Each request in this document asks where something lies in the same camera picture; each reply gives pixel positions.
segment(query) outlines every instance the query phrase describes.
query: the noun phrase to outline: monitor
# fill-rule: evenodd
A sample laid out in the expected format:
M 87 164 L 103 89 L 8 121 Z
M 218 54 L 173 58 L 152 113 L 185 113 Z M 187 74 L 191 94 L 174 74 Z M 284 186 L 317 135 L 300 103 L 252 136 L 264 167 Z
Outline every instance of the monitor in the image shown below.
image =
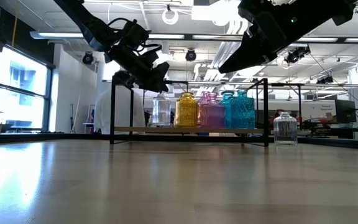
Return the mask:
M 335 100 L 336 121 L 338 123 L 357 122 L 356 105 L 354 101 Z

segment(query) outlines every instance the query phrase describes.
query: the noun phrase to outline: wooden shelf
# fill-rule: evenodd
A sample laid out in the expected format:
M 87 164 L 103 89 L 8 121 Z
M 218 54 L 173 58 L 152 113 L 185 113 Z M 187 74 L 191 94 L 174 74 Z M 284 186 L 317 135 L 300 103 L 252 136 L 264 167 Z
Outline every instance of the wooden shelf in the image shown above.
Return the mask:
M 221 129 L 221 128 L 141 128 L 115 127 L 115 131 L 138 131 L 145 133 L 233 133 L 233 134 L 263 134 L 263 129 Z

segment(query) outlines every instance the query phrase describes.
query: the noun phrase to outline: wooden table surface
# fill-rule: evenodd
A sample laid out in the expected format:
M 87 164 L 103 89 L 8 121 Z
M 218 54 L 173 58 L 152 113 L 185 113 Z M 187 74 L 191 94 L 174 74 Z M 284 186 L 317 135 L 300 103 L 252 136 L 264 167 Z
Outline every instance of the wooden table surface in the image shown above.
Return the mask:
M 358 223 L 358 150 L 0 145 L 0 223 Z

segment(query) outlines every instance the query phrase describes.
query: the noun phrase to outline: yellow glass jar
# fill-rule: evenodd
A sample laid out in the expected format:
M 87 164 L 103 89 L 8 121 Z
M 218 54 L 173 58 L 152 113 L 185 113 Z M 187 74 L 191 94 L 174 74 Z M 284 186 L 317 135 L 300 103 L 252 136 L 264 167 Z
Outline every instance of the yellow glass jar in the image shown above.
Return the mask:
M 181 98 L 177 100 L 177 107 L 175 111 L 175 127 L 197 127 L 198 104 L 192 93 L 181 94 Z

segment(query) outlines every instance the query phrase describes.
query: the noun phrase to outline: glass jar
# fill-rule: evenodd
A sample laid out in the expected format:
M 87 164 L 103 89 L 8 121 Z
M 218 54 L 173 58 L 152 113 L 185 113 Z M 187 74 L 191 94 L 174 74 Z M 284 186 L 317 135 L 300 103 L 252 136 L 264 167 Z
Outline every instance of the glass jar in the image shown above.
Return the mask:
M 217 93 L 208 93 L 208 104 L 201 105 L 202 128 L 224 128 L 224 105 L 216 99 Z
M 255 101 L 247 97 L 248 90 L 238 90 L 237 98 L 232 98 L 232 128 L 255 128 Z
M 280 116 L 274 119 L 274 143 L 278 145 L 298 144 L 298 126 L 296 119 L 289 112 L 280 112 Z
M 231 99 L 234 97 L 234 91 L 222 92 L 223 100 L 219 103 L 224 106 L 224 127 L 232 128 L 231 124 Z
M 182 93 L 177 100 L 175 127 L 195 128 L 197 127 L 198 104 L 192 93 Z
M 198 100 L 198 115 L 197 115 L 197 125 L 201 125 L 201 105 L 208 104 L 208 93 L 209 91 L 203 91 L 201 98 Z
M 155 126 L 169 126 L 171 123 L 171 101 L 164 93 L 160 93 L 153 100 L 152 124 Z

